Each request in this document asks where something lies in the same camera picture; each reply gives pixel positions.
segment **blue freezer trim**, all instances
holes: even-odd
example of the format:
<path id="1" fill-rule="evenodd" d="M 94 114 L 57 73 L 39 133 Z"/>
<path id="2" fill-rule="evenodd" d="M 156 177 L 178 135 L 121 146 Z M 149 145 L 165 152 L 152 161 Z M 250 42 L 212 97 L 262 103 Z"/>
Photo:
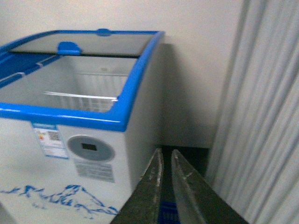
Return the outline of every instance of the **blue freezer trim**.
<path id="1" fill-rule="evenodd" d="M 54 33 L 61 33 L 61 32 L 88 33 L 89 31 L 59 30 L 59 31 L 45 32 L 45 33 L 33 35 L 24 39 L 17 40 L 13 43 L 4 45 L 3 47 L 0 48 L 0 53 L 1 51 L 16 47 L 17 45 L 22 44 L 28 40 L 33 40 L 41 36 L 50 35 Z M 150 62 L 150 57 L 153 51 L 158 46 L 160 39 L 164 35 L 164 32 L 163 31 L 159 31 L 159 32 L 157 31 L 115 31 L 115 32 L 132 33 L 132 34 L 144 33 L 144 34 L 155 34 L 155 35 L 149 41 L 144 51 L 137 59 L 123 87 L 123 90 L 119 96 L 119 101 L 113 105 L 110 111 L 103 113 L 103 112 L 90 112 L 90 111 L 50 108 L 50 107 L 42 107 L 42 106 L 0 103 L 0 117 L 8 118 L 8 119 L 28 120 L 35 123 L 78 126 L 78 127 L 120 131 L 120 132 L 126 131 L 130 114 L 133 109 L 133 104 L 139 89 L 139 85 L 143 78 L 143 73 Z"/>

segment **curtain fold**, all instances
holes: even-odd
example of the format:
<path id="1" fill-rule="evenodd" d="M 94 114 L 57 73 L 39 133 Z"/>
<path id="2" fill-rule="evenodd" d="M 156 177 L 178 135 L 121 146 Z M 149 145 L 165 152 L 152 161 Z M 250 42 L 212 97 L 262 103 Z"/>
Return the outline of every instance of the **curtain fold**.
<path id="1" fill-rule="evenodd" d="M 296 223 L 299 0 L 245 3 L 206 179 L 250 223 Z"/>

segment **freezer side panel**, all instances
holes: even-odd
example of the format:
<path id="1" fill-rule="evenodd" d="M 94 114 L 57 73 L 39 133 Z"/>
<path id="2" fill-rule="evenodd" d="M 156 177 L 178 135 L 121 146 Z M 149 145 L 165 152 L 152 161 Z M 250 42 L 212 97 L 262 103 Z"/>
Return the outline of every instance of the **freezer side panel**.
<path id="1" fill-rule="evenodd" d="M 161 144 L 162 86 L 164 57 L 162 44 L 153 52 L 126 130 L 126 149 L 132 188 L 138 184 L 156 148 Z"/>
<path id="2" fill-rule="evenodd" d="M 78 134 L 69 129 L 58 127 L 64 144 L 67 135 Z M 121 139 L 94 130 L 80 134 Z M 0 142 L 0 203 L 19 224 L 107 224 L 131 193 L 127 171 L 122 170 L 127 162 L 122 152 L 106 162 L 115 179 L 107 182 L 79 176 L 68 151 L 68 158 L 46 156 L 28 121 L 0 119 Z M 115 151 L 122 145 L 120 141 L 109 144 Z"/>

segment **digital display panel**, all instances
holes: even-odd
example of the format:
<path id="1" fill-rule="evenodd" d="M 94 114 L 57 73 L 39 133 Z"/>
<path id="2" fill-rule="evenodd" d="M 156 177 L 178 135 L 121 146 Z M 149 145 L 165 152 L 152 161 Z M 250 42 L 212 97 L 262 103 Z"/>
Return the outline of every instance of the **digital display panel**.
<path id="1" fill-rule="evenodd" d="M 92 144 L 82 143 L 82 148 L 97 151 L 97 147 L 95 145 L 92 145 Z"/>

